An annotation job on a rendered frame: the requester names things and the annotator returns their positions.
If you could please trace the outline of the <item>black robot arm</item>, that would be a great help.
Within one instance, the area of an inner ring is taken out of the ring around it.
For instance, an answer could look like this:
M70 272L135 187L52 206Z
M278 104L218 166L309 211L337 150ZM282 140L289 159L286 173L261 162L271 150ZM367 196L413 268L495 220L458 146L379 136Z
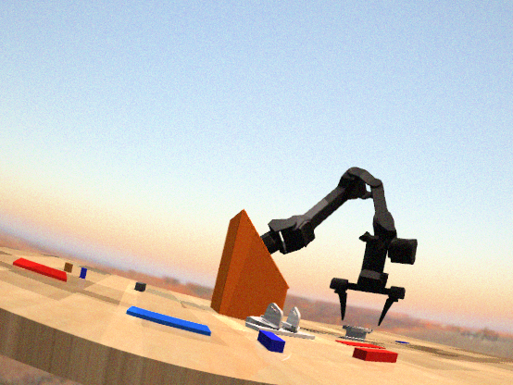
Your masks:
M367 191L366 184L370 186L370 192ZM338 186L304 215L272 219L268 223L270 231L261 235L260 238L271 255L277 251L284 255L298 251L315 240L314 229L321 222L346 201L357 198L373 199L375 208L374 235L372 236L366 231L365 234L358 237L362 242L366 242L363 259L376 259L385 262L388 255L388 258L391 258L391 263L414 265L418 247L417 239L397 238L394 218L387 210L382 181L373 177L367 170L358 167L349 168L340 178ZM373 270L369 269L368 264L364 264L358 275L357 288L370 292L376 292L380 287L385 288L389 274L382 271L382 267Z

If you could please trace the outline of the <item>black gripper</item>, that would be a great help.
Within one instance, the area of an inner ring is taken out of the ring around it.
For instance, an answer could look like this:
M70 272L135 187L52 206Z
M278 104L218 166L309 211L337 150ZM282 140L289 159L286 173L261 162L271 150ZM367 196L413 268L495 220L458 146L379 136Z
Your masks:
M382 262L380 260L363 259L363 264L362 264L360 271L362 270L364 264L368 264L369 269L373 269L373 270L377 270L378 267L382 267L383 269L385 267L385 262ZM330 283L330 289L332 289L332 290L334 289L333 292L339 294L339 301L341 304L342 321L344 321L344 315L345 315L345 309L346 309L346 298L347 298L346 291L353 290L353 291L358 291L358 292L359 291L370 292L369 290L366 290L366 289L360 290L359 288L357 288L357 284L348 282L348 279L341 279L341 278L339 278L339 279L333 278ZM388 288L388 289L380 287L380 288L377 288L376 292L372 292L372 293L388 295L388 297L389 297L386 299L385 305L382 310L382 315L381 315L380 321L378 323L378 326L380 326L380 324L382 323L389 308L391 307L392 303L398 302L398 299L402 299L402 300L405 299L406 289L404 287L396 287L396 286L391 286L391 288Z

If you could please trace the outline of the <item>blue flat bar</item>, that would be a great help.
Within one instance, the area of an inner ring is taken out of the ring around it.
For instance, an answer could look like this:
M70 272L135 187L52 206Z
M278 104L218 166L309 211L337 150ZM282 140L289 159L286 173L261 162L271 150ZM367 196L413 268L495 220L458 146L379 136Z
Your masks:
M126 315L143 318L143 319L146 319L151 322L175 327L178 329L183 329L183 330L198 333L198 334L203 334L206 336L211 336L211 333L212 333L210 328L206 325L202 325L202 324L198 324L198 323L194 323L194 322L190 322L190 321L186 321L186 320L181 320L181 319L178 319L175 317L170 317L167 315L162 315L159 313L147 311L147 310L144 310L144 309L142 309L140 307L136 307L136 306L132 306L132 307L128 308L128 310L126 311Z

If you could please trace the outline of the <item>white plate with two holes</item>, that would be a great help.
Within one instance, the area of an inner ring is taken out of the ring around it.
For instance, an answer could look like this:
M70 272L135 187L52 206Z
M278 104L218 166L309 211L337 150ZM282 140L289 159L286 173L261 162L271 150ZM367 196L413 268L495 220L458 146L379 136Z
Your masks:
M365 332L367 332L368 334L371 334L371 333L373 333L373 331L374 331L374 329L364 329L364 328L361 328L361 327L357 328L357 327L354 327L354 326L352 326L352 327L351 327L351 326L347 326L347 325L343 325L343 329L345 329L345 330L349 329L349 331L351 331L351 330L352 330L352 331L354 331L355 333L356 333L356 332L364 333L364 331L365 331Z

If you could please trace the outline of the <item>red flat bar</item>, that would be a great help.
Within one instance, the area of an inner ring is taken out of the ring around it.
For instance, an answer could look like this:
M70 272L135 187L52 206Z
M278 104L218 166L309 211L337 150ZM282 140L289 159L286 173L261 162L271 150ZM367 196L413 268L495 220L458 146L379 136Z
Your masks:
M20 258L19 260L17 259L16 261L14 261L13 262L13 266L22 267L22 268L34 271L34 272L36 272L38 274L42 274L42 275L46 275L48 277L52 277L54 279L59 279L59 280L62 280L62 281L67 281L67 274L66 274L66 272L61 271L61 270L57 270L57 269L53 269L53 268L50 268L50 267L45 266L45 265L41 265L41 264L35 263L35 262L32 262L32 261L26 260L24 258Z

